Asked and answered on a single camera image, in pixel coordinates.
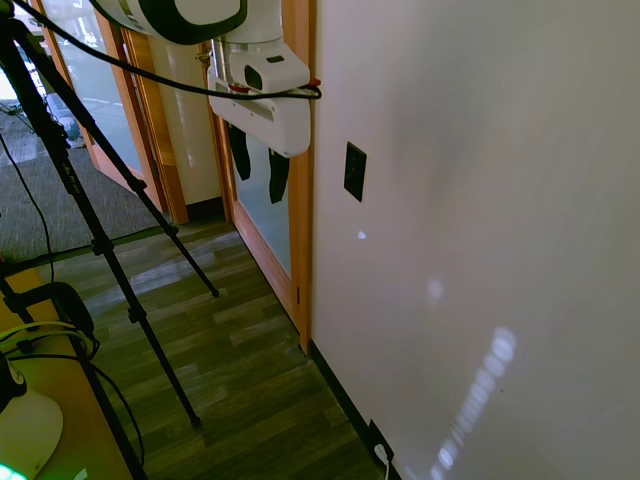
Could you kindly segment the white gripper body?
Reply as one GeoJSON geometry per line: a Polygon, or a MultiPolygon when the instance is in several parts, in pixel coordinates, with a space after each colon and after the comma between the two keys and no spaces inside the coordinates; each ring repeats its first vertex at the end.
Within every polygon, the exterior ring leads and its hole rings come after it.
{"type": "Polygon", "coordinates": [[[303,154],[310,146],[311,110],[308,100],[209,97],[209,103],[216,115],[283,157],[303,154]]]}

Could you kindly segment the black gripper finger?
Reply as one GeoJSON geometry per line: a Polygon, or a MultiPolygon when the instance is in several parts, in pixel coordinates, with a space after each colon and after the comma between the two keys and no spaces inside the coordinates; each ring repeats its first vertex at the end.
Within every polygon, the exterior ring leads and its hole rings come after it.
{"type": "Polygon", "coordinates": [[[269,198],[272,204],[282,201],[289,177],[290,159],[274,150],[269,150],[269,198]]]}
{"type": "Polygon", "coordinates": [[[251,160],[246,133],[236,126],[228,124],[228,136],[238,175],[241,180],[247,180],[251,176],[251,160]]]}

